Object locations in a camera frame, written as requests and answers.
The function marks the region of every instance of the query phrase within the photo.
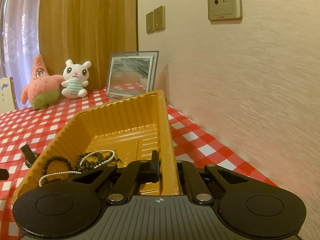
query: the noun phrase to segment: black bead bracelet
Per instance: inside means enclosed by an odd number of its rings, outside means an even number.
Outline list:
[[[47,174],[47,169],[48,169],[48,166],[50,165],[51,162],[53,161],[63,161],[67,164],[68,166],[68,169],[69,171],[78,171],[78,172],[84,172],[84,171],[88,171],[88,170],[93,170],[97,165],[103,163],[104,161],[108,160],[109,158],[111,158],[112,156],[112,153],[110,153],[109,155],[103,157],[101,153],[97,152],[95,154],[93,154],[92,156],[95,156],[97,158],[97,161],[94,162],[94,161],[88,161],[88,160],[84,160],[82,162],[82,165],[80,167],[80,163],[82,161],[82,159],[84,157],[86,157],[87,155],[89,155],[91,152],[87,152],[85,154],[80,154],[78,157],[77,157],[77,164],[72,167],[71,166],[71,162],[67,159],[67,158],[64,158],[62,156],[52,156],[52,157],[49,157],[44,165],[43,165],[43,171],[42,171],[42,174],[43,175],[46,175]],[[119,158],[117,157],[114,157],[111,161],[116,161],[116,162],[122,162]],[[47,178],[43,180],[43,183],[44,185],[47,184],[47,183],[52,183],[52,182],[55,182],[55,181],[58,181],[58,180],[61,180],[61,179],[53,179],[53,180],[48,180]]]

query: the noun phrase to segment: wall plate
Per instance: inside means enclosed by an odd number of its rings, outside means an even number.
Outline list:
[[[153,33],[155,31],[155,22],[153,11],[146,15],[146,30],[147,33]]]
[[[242,0],[208,0],[209,21],[242,18]]]
[[[155,31],[160,31],[165,29],[165,9],[161,5],[153,11],[155,17]]]

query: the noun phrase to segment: plastic tray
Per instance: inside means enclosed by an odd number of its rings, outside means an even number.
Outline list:
[[[116,150],[125,167],[134,160],[150,160],[152,150],[159,152],[159,183],[143,184],[141,195],[181,195],[179,176],[162,90],[121,99],[77,113],[37,158],[12,197],[12,203],[38,185],[42,167],[53,155],[66,157],[74,166],[85,152]],[[53,162],[48,173],[66,171],[62,162]],[[63,175],[48,179],[63,178]]]

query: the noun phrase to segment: green shorts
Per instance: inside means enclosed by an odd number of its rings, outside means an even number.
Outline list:
[[[59,90],[50,91],[40,94],[35,99],[33,99],[30,104],[34,109],[44,109],[49,106],[53,106],[58,101],[59,97]]]

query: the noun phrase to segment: plush toy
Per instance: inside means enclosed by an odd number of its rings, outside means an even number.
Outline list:
[[[31,81],[21,93],[21,103],[29,100],[34,109],[44,109],[54,105],[60,97],[62,75],[49,76],[41,55],[33,60]]]
[[[67,98],[83,98],[88,92],[84,89],[89,82],[89,71],[88,68],[91,67],[91,62],[86,61],[81,64],[73,64],[71,59],[66,61],[66,68],[63,71],[64,82],[62,86],[65,87],[62,90],[62,95]]]

